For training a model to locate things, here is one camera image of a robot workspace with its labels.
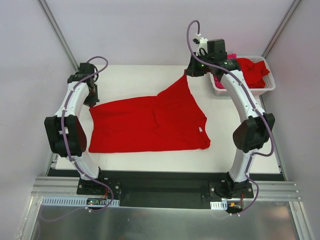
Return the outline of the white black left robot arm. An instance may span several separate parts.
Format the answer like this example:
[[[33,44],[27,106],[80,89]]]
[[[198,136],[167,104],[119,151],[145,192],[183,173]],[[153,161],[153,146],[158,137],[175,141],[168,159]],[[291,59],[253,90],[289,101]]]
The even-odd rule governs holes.
[[[102,171],[87,151],[87,137],[79,120],[83,106],[91,108],[99,102],[98,75],[95,65],[82,62],[67,80],[67,93],[60,108],[44,120],[51,151],[69,160],[80,175],[78,195],[106,192]]]

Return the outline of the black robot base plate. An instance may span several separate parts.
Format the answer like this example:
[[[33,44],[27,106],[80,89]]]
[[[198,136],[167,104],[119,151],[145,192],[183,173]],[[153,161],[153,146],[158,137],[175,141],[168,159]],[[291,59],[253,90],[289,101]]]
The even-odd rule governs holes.
[[[102,170],[98,180],[78,182],[78,195],[118,200],[122,207],[209,209],[222,199],[253,199],[249,181],[232,183],[226,173]]]

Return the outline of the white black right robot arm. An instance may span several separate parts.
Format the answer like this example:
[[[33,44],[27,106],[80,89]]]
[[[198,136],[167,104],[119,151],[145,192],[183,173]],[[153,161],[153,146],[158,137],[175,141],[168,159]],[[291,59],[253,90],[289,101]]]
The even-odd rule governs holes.
[[[273,141],[272,128],[275,117],[266,113],[251,93],[239,62],[228,58],[223,39],[207,40],[196,34],[192,40],[197,50],[191,52],[190,63],[185,73],[201,77],[211,73],[227,90],[240,118],[240,125],[233,132],[236,146],[233,164],[226,179],[214,187],[219,197],[231,199],[249,187],[249,171],[259,150],[268,141]]]

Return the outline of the white perforated plastic basket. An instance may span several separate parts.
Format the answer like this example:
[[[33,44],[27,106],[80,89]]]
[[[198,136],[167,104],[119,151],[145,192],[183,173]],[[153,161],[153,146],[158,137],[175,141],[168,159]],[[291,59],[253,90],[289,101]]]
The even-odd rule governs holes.
[[[251,60],[254,63],[257,63],[257,62],[260,62],[260,61],[264,61],[265,66],[270,71],[270,73],[268,75],[263,77],[263,80],[265,82],[265,87],[264,88],[250,88],[250,91],[252,92],[252,94],[254,96],[260,96],[263,93],[265,93],[267,91],[273,91],[276,88],[275,80],[274,80],[274,77],[273,77],[273,75],[271,73],[271,69],[270,69],[268,63],[266,62],[266,60],[262,56],[237,55],[237,58],[246,58],[246,59]]]

